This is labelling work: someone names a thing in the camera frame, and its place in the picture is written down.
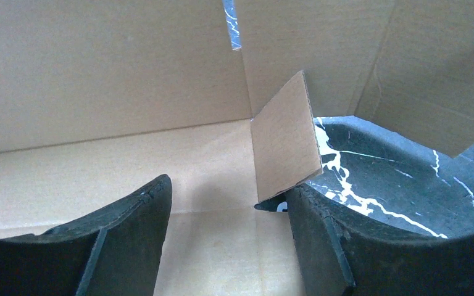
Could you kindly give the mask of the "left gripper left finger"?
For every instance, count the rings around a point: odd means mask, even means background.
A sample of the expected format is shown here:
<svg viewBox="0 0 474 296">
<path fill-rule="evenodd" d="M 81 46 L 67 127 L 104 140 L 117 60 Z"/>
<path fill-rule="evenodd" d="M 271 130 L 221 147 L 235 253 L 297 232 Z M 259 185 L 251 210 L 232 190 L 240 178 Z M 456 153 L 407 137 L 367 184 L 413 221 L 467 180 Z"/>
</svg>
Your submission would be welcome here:
<svg viewBox="0 0 474 296">
<path fill-rule="evenodd" d="M 42 234 L 0 239 L 0 295 L 153 295 L 171 207 L 162 174 Z"/>
</svg>

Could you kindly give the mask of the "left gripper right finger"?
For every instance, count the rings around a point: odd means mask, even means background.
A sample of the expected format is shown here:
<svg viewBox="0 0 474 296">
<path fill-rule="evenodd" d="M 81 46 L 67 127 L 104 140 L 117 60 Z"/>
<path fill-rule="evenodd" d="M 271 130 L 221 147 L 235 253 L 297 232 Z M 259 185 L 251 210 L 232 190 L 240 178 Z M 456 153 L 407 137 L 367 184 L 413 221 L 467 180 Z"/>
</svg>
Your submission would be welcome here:
<svg viewBox="0 0 474 296">
<path fill-rule="evenodd" d="M 307 184 L 285 197 L 307 295 L 474 295 L 474 234 L 396 228 Z"/>
</svg>

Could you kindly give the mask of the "brown cardboard box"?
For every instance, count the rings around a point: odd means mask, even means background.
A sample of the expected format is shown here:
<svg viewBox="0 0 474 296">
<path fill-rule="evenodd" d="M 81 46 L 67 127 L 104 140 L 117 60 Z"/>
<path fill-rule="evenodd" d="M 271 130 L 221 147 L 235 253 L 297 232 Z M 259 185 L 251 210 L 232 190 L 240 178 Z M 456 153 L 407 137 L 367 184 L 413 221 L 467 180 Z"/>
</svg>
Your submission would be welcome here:
<svg viewBox="0 0 474 296">
<path fill-rule="evenodd" d="M 162 174 L 153 295 L 307 295 L 301 184 L 474 234 L 474 1 L 0 1 L 0 239 Z"/>
</svg>

